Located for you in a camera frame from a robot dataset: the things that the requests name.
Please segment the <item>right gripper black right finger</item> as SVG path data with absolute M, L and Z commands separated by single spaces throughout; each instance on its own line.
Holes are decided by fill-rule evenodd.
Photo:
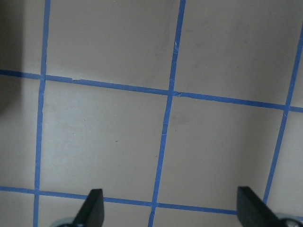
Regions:
M 237 188 L 237 218 L 243 227 L 283 227 L 280 220 L 248 186 Z

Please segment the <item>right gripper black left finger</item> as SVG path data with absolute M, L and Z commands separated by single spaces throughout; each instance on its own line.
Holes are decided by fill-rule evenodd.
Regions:
M 105 219 L 102 189 L 92 189 L 72 222 L 73 227 L 102 227 Z

